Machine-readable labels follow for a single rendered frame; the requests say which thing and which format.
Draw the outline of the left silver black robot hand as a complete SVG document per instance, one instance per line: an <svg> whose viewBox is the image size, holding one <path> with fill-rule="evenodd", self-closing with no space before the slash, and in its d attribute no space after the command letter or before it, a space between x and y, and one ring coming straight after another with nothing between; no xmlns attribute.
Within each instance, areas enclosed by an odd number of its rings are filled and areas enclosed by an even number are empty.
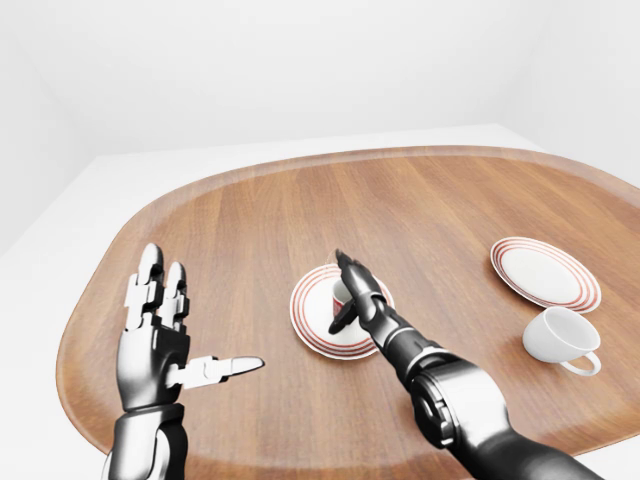
<svg viewBox="0 0 640 480"><path fill-rule="evenodd" d="M163 266L159 246L144 248L138 271L128 281L124 302L125 328L118 346L116 376L127 412L174 403L182 388L222 383L265 366L255 356L221 360L188 357L190 337L184 324L189 314L184 266Z"/></svg>

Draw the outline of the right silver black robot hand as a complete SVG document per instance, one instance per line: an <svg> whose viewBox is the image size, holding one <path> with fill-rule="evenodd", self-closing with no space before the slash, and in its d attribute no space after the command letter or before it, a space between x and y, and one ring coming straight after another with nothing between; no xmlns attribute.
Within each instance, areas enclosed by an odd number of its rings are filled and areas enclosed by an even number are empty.
<svg viewBox="0 0 640 480"><path fill-rule="evenodd" d="M354 320L368 332L379 349L384 348L387 337L398 327L392 309L382 294L378 282L370 270L340 249L336 259L341 269L341 280L351 294L329 326L330 334L337 334Z"/></svg>

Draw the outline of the red mug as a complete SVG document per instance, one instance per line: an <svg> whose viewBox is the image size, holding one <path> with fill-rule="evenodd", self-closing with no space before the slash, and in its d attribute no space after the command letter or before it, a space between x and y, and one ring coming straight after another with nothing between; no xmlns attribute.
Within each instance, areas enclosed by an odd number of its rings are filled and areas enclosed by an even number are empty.
<svg viewBox="0 0 640 480"><path fill-rule="evenodd" d="M334 319L329 327L329 333L334 335L350 325L358 314L355 301L341 279L334 283L332 295Z"/></svg>

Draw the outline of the white plate with red rings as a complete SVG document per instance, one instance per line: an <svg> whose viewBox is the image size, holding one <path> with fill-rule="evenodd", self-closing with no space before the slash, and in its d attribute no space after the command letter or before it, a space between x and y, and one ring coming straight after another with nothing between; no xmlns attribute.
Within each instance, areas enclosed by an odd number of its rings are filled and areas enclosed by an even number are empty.
<svg viewBox="0 0 640 480"><path fill-rule="evenodd" d="M542 307L578 313L595 310L602 292L595 276L578 260L540 240L506 237L490 250L491 264L516 293Z"/></svg>
<svg viewBox="0 0 640 480"><path fill-rule="evenodd" d="M371 336L357 320L337 334L329 333L334 308L334 285L341 280L336 263L320 265L307 272L292 290L289 304L293 328L311 350L336 360L357 360L378 352Z"/></svg>

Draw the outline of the white mug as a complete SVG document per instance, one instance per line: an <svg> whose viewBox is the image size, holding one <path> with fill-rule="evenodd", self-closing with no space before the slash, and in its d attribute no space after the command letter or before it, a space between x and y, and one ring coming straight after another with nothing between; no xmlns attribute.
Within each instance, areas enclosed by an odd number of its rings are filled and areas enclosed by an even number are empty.
<svg viewBox="0 0 640 480"><path fill-rule="evenodd" d="M522 343L533 358L559 364L571 373L590 377L601 370L595 351L601 345L596 328L582 315L554 306L538 314L525 328Z"/></svg>

